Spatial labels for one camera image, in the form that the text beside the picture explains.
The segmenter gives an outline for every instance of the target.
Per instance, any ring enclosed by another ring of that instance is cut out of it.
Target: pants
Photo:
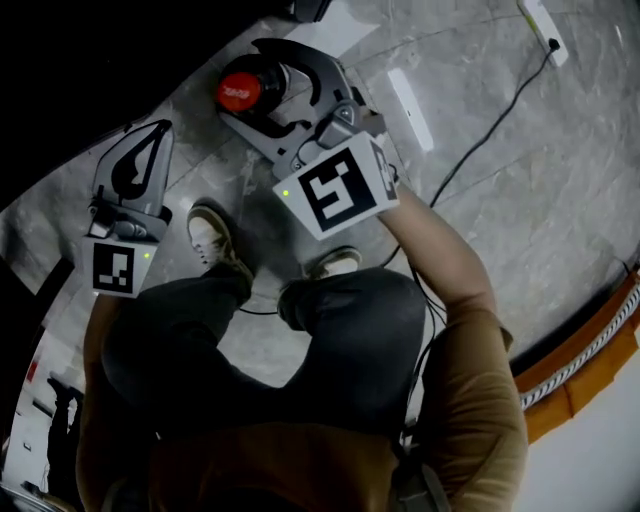
[[[163,437],[282,421],[397,439],[425,320],[413,281],[373,268],[292,283],[281,317],[312,340],[282,388],[242,373],[216,348],[249,296],[246,279],[223,265],[143,292],[105,342],[110,383]]]
[[[47,459],[49,460],[49,494],[73,505],[76,510],[84,510],[76,485],[76,453],[80,442],[80,418],[82,403],[78,402],[71,428],[69,422],[69,401],[57,400],[56,412],[49,428]]]

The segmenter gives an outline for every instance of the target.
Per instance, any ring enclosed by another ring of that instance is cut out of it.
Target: knee
[[[425,316],[425,300],[416,283],[398,272],[383,268],[363,271],[363,279],[376,311],[385,315],[401,315],[406,319]]]

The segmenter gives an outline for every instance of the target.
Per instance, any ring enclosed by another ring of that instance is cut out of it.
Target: sleeve
[[[470,311],[429,355],[416,436],[455,511],[511,510],[522,478],[528,443],[510,343],[492,313]]]
[[[154,441],[142,418],[116,393],[102,369],[105,336],[119,313],[119,303],[99,297],[91,313],[84,345],[87,382],[76,479],[88,512],[103,509],[105,497],[118,481],[144,474]]]

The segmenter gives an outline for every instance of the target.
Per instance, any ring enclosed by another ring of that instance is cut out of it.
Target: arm
[[[380,215],[420,277],[440,297],[449,317],[464,309],[495,313],[487,272],[455,230],[407,187],[398,186],[400,206]]]
[[[87,382],[76,475],[87,511],[99,511],[113,484],[144,464],[152,438],[111,387],[102,368],[102,346],[123,299],[100,295],[91,312],[84,342]]]
[[[423,374],[416,440],[453,510],[510,510],[527,452],[524,415],[509,368],[510,337],[491,284],[465,241],[400,185],[382,215],[409,260],[447,307],[447,326]]]

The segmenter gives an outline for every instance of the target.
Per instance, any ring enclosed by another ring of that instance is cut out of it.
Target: wall
[[[575,418],[531,446],[513,510],[640,510],[640,351]]]

